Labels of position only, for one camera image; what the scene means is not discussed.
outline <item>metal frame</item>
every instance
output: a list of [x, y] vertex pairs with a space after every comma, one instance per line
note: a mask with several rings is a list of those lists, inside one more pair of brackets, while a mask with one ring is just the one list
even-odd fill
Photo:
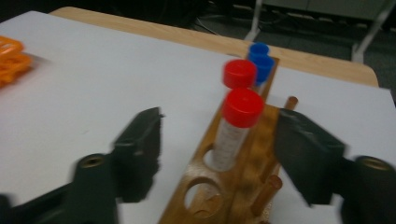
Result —
[[[396, 5], [396, 0], [389, 0], [382, 6], [381, 11], [376, 16], [373, 24], [370, 26], [370, 30], [367, 35], [363, 38], [360, 43], [356, 43], [352, 46], [351, 61], [355, 63], [364, 63], [364, 52], [367, 50], [375, 35], [381, 29], [382, 24], [385, 22], [393, 7]], [[251, 29], [245, 40], [254, 41], [260, 32], [259, 20], [262, 13], [262, 0], [256, 0], [256, 6], [254, 7], [253, 22], [251, 23]]]

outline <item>wooden table edge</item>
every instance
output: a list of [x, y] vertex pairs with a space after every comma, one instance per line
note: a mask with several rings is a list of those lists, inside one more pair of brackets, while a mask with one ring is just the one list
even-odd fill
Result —
[[[251, 44], [251, 42], [245, 40], [211, 35], [148, 21], [123, 18], [76, 7], [62, 7], [52, 11], [50, 15], [241, 58], [246, 56], [248, 46]], [[378, 87], [375, 72], [367, 65], [274, 46], [270, 46], [270, 49], [270, 55], [280, 59], [280, 66], [324, 77]]]

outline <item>red cap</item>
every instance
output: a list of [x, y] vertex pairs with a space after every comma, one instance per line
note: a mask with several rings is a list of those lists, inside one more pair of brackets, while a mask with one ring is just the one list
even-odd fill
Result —
[[248, 89], [231, 90], [222, 108], [223, 117], [238, 128], [253, 126], [260, 117], [264, 108], [264, 101], [255, 91]]
[[236, 59], [225, 64], [223, 83], [230, 89], [250, 88], [257, 76], [256, 65], [248, 60]]

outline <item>blue test tube cap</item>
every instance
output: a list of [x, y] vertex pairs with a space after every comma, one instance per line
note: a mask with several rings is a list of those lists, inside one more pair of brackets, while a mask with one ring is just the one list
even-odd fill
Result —
[[268, 55], [269, 51], [270, 51], [270, 48], [266, 44], [261, 43], [261, 42], [254, 43], [254, 44], [250, 45], [250, 47], [248, 49], [247, 59], [249, 61], [253, 61], [254, 58]]
[[257, 66], [256, 86], [260, 86], [268, 79], [275, 61], [268, 55], [256, 57], [252, 61]]

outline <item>wooden test tube rack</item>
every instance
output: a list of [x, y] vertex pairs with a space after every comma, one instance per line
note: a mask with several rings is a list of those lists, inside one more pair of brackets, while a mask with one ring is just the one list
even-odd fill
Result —
[[[276, 65], [269, 76], [262, 99], [265, 101], [271, 88]], [[241, 146], [237, 160], [232, 170], [216, 172], [204, 163], [204, 155], [215, 141], [217, 129], [221, 119], [219, 108], [209, 125], [201, 144], [193, 155], [184, 175], [175, 190], [170, 202], [163, 212], [161, 224], [189, 223], [189, 224], [222, 224], [222, 223], [267, 223], [270, 205], [266, 205], [260, 215], [253, 215], [253, 203], [258, 195], [268, 191], [265, 178], [261, 173], [265, 164], [272, 160], [277, 164], [273, 153], [274, 131], [277, 122], [278, 108], [266, 105], [257, 125], [249, 133], [245, 143]], [[204, 189], [198, 189], [189, 208], [185, 206], [187, 191], [197, 184], [214, 186], [220, 196], [205, 199]]]

